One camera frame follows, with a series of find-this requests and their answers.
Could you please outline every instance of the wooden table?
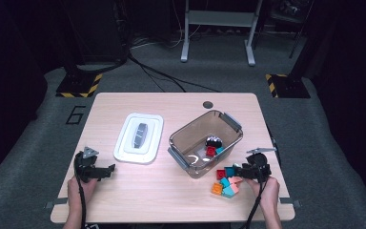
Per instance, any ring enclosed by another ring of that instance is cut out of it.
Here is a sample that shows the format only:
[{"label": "wooden table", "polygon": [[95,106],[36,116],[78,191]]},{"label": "wooden table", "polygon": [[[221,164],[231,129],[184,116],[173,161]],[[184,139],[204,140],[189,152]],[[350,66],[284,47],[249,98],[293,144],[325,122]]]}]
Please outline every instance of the wooden table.
[{"label": "wooden table", "polygon": [[[168,152],[172,133],[205,114],[203,102],[211,101],[213,109],[233,116],[242,125],[243,139],[231,154],[209,173],[193,179],[180,168]],[[161,115],[163,133],[156,159],[148,165],[117,161],[113,150],[126,117],[131,113]],[[155,222],[236,222],[245,221],[255,196],[246,183],[233,198],[212,194],[216,169],[246,162],[246,151],[272,148],[265,121],[254,94],[98,94],[93,102],[75,153],[89,146],[98,151],[96,167],[115,163],[112,177],[100,181],[88,205],[87,222],[155,223]],[[278,166],[275,152],[265,153],[272,176],[280,183],[280,198],[289,193]],[[67,181],[73,176],[73,161],[58,194],[67,197]],[[278,204],[282,220],[295,217],[292,204]],[[51,220],[66,221],[68,204],[55,205]],[[260,208],[254,220],[264,220]]]}]

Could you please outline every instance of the orange block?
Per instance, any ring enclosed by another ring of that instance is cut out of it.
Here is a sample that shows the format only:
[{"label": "orange block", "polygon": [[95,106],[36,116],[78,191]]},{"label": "orange block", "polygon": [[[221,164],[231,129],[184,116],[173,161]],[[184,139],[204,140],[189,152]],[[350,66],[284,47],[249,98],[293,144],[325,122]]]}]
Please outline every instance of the orange block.
[{"label": "orange block", "polygon": [[213,184],[213,189],[211,190],[212,193],[216,194],[216,195],[220,195],[222,194],[222,184],[220,183],[214,183]]}]

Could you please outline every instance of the human hand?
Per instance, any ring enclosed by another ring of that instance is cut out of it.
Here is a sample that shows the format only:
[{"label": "human hand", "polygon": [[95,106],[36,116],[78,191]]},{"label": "human hand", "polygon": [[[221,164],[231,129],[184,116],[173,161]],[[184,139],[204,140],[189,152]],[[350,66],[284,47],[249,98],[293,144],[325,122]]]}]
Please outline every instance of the human hand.
[{"label": "human hand", "polygon": [[[258,196],[260,184],[252,179],[245,180],[251,186],[254,191],[254,195]],[[267,183],[262,184],[264,190],[261,194],[260,207],[263,212],[264,219],[266,220],[266,227],[268,229],[280,229],[282,228],[282,225],[277,212],[280,184],[274,177],[269,177],[266,182]]]},{"label": "human hand", "polygon": [[[258,196],[260,184],[252,179],[245,180],[251,186],[252,190],[254,191],[254,195]],[[260,206],[262,208],[276,209],[278,204],[278,191],[280,189],[280,184],[274,177],[269,177],[266,182],[267,183],[262,184],[262,187],[264,187],[264,185],[266,186],[261,195]]]},{"label": "human hand", "polygon": [[[85,183],[81,180],[81,185],[85,195],[85,202],[87,204],[93,196],[96,183],[97,179],[91,179],[91,181],[89,181],[88,183]],[[79,185],[75,176],[68,180],[68,204],[70,206],[70,212],[80,211],[82,209],[82,202],[79,194]]]}]

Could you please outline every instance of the human arm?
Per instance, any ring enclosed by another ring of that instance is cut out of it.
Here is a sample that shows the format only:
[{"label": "human arm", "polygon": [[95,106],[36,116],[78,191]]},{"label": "human arm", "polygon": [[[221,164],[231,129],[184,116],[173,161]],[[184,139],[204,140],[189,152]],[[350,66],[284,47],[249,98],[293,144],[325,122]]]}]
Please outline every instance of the human arm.
[{"label": "human arm", "polygon": [[[254,195],[258,196],[260,184],[251,179],[245,179],[254,191]],[[260,207],[266,220],[267,229],[281,229],[281,220],[277,212],[278,191],[280,184],[274,177],[269,177],[266,186],[261,194]]]},{"label": "human arm", "polygon": [[[88,183],[81,181],[86,204],[88,204],[92,198],[96,183],[97,179],[92,179]],[[70,206],[70,211],[68,213],[64,229],[80,229],[82,220],[82,202],[79,195],[79,185],[76,177],[72,177],[68,180],[68,205]]]}]

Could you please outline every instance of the round hole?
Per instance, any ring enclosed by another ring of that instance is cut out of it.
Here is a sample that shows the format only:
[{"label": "round hole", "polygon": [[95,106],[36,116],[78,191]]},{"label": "round hole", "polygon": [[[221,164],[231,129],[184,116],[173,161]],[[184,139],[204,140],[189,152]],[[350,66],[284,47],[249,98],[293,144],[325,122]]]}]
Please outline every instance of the round hole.
[{"label": "round hole", "polygon": [[205,101],[203,103],[203,107],[206,108],[206,109],[211,109],[213,107],[213,103],[210,102],[210,101]]}]

